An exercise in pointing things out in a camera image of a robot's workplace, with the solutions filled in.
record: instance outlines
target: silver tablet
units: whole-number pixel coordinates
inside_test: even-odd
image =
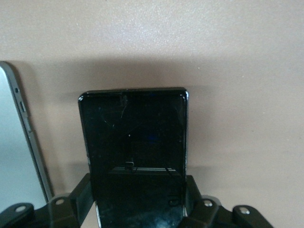
[[[21,95],[13,70],[0,62],[0,212],[20,202],[37,209],[52,198]]]

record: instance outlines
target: black screen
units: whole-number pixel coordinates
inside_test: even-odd
[[[79,98],[103,228],[173,228],[183,217],[188,94],[92,91]]]

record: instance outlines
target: screw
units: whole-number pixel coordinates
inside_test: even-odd
[[[247,208],[245,208],[245,207],[240,207],[239,210],[244,215],[249,215],[250,214],[250,211]]]
[[[17,207],[16,209],[15,209],[15,212],[21,212],[21,211],[23,211],[25,208],[27,208],[26,206],[20,206],[20,207]]]
[[[58,200],[55,202],[55,204],[56,204],[56,205],[60,205],[60,204],[63,204],[64,201],[65,201],[64,199],[58,199]]]
[[[204,204],[206,207],[212,207],[212,205],[213,205],[212,202],[208,199],[204,200]]]

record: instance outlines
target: beige wall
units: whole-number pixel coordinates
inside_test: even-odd
[[[303,10],[302,0],[2,0],[0,59],[19,71],[56,193],[88,172],[82,92],[184,86],[201,192],[302,228]]]

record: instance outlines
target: black smartphone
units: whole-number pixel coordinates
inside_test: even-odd
[[[80,96],[100,227],[178,226],[185,216],[187,105],[185,88]]]

